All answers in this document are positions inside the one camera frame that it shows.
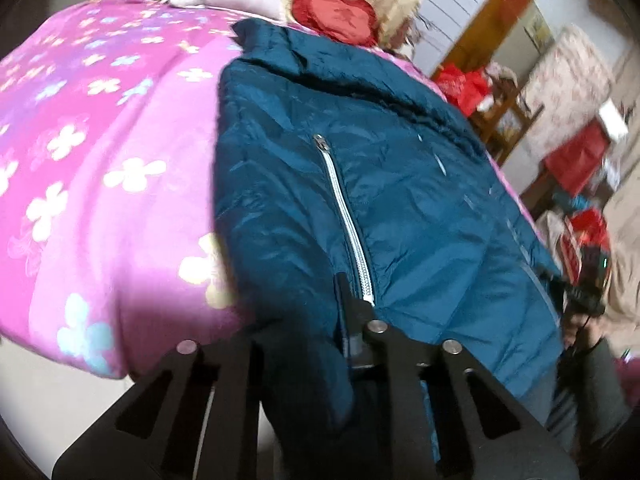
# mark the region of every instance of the silver zipper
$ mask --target silver zipper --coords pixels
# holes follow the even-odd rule
[[[318,150],[320,150],[320,153],[322,154],[322,158],[324,158],[324,164],[326,165],[326,170],[329,174],[329,181],[331,181],[331,187],[334,190],[335,201],[338,204],[342,222],[347,229],[349,242],[351,244],[351,250],[353,251],[353,257],[356,260],[356,266],[358,267],[358,279],[360,280],[362,299],[365,301],[369,301],[369,303],[373,305],[373,285],[371,283],[369,266],[367,265],[367,260],[364,257],[364,251],[362,250],[362,244],[360,243],[360,237],[358,236],[358,232],[356,231],[356,226],[354,225],[353,219],[351,219],[351,215],[349,214],[347,203],[344,201],[344,195],[342,194],[342,189],[340,188],[338,174],[335,171],[334,160],[331,158],[331,149],[329,149],[329,144],[326,142],[322,135],[314,135],[314,141],[316,142]]]

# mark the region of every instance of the pink comforter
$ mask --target pink comforter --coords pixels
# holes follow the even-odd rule
[[[2,334],[121,377],[247,322],[210,205],[218,80],[244,16],[95,0],[0,62]]]

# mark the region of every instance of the pink blanket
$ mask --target pink blanket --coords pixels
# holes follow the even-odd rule
[[[0,62],[1,333],[121,377],[244,325],[210,211],[218,79],[242,17],[95,0]]]

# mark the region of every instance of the person's hand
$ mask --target person's hand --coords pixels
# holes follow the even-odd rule
[[[600,319],[589,319],[584,314],[565,315],[562,318],[562,338],[565,348],[575,344],[580,329],[582,329],[582,333],[578,338],[580,340],[578,343],[580,346],[586,346],[583,349],[593,348],[604,336]]]

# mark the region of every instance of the red plastic bag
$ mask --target red plastic bag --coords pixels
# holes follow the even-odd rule
[[[583,247],[597,246],[606,253],[611,252],[607,221],[594,208],[576,213],[564,221],[567,229],[560,237],[562,264],[569,281],[577,285],[582,272]]]
[[[545,158],[545,165],[572,198],[580,194],[602,165],[609,139],[597,120],[587,124]]]
[[[448,64],[435,79],[447,100],[469,117],[482,100],[491,93],[483,70],[464,73],[457,66]]]

